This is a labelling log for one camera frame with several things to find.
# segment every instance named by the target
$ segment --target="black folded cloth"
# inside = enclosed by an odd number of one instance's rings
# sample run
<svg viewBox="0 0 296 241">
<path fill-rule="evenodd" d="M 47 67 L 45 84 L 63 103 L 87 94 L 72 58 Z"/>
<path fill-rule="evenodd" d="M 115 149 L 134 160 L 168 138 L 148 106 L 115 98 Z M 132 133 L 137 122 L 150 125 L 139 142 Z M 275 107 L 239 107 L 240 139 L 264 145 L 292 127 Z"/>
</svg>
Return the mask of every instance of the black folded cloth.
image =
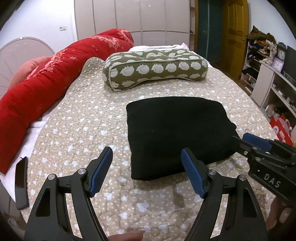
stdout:
<svg viewBox="0 0 296 241">
<path fill-rule="evenodd" d="M 235 153 L 236 125 L 217 101 L 160 97 L 131 102 L 126 110 L 134 180 L 183 172 L 181 150 L 185 147 L 205 164 Z"/>
</svg>

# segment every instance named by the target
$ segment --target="purple picture frame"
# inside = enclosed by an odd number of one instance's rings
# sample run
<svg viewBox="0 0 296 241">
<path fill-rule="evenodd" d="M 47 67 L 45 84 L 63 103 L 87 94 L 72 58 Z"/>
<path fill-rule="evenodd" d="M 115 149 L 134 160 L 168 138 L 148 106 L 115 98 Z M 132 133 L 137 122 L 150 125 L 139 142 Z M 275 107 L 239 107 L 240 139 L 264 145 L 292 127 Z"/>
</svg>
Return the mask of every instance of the purple picture frame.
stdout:
<svg viewBox="0 0 296 241">
<path fill-rule="evenodd" d="M 278 61 L 278 62 L 281 62 L 282 63 L 282 66 L 281 66 L 281 69 L 280 70 L 278 70 L 278 69 L 276 69 L 275 67 L 274 67 L 274 64 L 275 64 L 275 62 L 276 61 Z M 277 70 L 278 72 L 281 72 L 282 71 L 282 69 L 283 69 L 283 66 L 284 66 L 284 61 L 282 61 L 281 59 L 279 59 L 279 58 L 274 58 L 274 62 L 272 63 L 272 67 L 275 69 L 275 70 Z"/>
</svg>

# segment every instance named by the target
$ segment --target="red shopping bag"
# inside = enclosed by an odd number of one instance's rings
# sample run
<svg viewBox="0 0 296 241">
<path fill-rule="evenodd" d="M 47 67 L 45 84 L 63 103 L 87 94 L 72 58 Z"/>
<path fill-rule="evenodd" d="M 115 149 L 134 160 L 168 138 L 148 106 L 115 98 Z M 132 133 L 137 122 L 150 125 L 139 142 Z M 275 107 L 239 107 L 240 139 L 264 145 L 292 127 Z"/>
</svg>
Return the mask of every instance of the red shopping bag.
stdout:
<svg viewBox="0 0 296 241">
<path fill-rule="evenodd" d="M 291 130 L 290 130 L 290 122 L 283 115 L 274 115 L 270 120 L 269 124 L 275 131 L 278 139 L 282 142 L 287 143 L 292 146 L 293 142 L 291 140 Z"/>
</svg>

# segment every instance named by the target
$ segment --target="round headboard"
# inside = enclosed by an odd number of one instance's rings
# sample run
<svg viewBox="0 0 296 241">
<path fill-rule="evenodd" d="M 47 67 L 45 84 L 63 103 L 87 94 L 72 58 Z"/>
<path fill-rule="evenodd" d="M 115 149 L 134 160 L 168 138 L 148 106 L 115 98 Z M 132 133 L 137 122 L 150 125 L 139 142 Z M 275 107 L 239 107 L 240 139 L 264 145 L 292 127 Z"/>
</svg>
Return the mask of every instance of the round headboard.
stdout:
<svg viewBox="0 0 296 241">
<path fill-rule="evenodd" d="M 25 62 L 52 55 L 54 51 L 45 42 L 32 37 L 18 38 L 4 45 L 0 49 L 0 99 L 13 75 Z"/>
</svg>

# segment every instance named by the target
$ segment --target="white bed sheet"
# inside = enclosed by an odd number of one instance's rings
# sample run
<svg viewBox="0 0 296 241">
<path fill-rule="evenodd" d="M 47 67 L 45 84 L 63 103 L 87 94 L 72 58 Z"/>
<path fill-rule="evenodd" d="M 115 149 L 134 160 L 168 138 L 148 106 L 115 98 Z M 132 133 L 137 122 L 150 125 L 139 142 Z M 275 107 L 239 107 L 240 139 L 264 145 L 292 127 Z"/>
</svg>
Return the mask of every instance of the white bed sheet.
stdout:
<svg viewBox="0 0 296 241">
<path fill-rule="evenodd" d="M 42 128 L 45 126 L 46 122 L 49 120 L 50 116 L 52 115 L 53 110 L 55 107 L 60 103 L 62 99 L 58 100 L 53 106 L 51 106 L 48 111 L 46 111 L 42 117 L 40 117 L 38 120 L 33 122 L 30 126 L 30 128 L 27 130 L 27 133 L 24 137 L 24 140 L 22 142 L 22 145 L 15 155 L 11 166 L 9 167 L 6 175 L 0 175 L 0 180 L 7 190 L 8 194 L 11 196 L 11 198 L 15 201 L 15 168 L 17 163 L 21 160 L 23 157 L 27 157 L 30 159 L 33 148 L 35 146 L 36 140 L 42 130 Z"/>
<path fill-rule="evenodd" d="M 189 50 L 188 46 L 186 44 L 181 45 L 167 45 L 167 46 L 136 46 L 131 48 L 129 51 L 138 52 L 138 51 L 145 51 L 149 49 L 155 49 L 155 50 L 167 50 L 167 49 L 186 49 Z M 24 140 L 22 142 L 22 145 L 14 157 L 12 164 L 10 168 L 8 169 L 6 175 L 0 174 L 0 180 L 7 190 L 8 194 L 11 196 L 11 198 L 15 201 L 15 168 L 17 163 L 21 160 L 23 157 L 27 157 L 30 159 L 34 145 L 36 143 L 36 140 L 42 130 L 42 128 L 45 126 L 46 122 L 49 120 L 53 110 L 55 107 L 60 103 L 62 99 L 58 100 L 48 111 L 46 111 L 42 117 L 40 117 L 37 121 L 33 122 L 31 124 L 31 127 L 27 130 L 27 133 L 24 137 Z"/>
</svg>

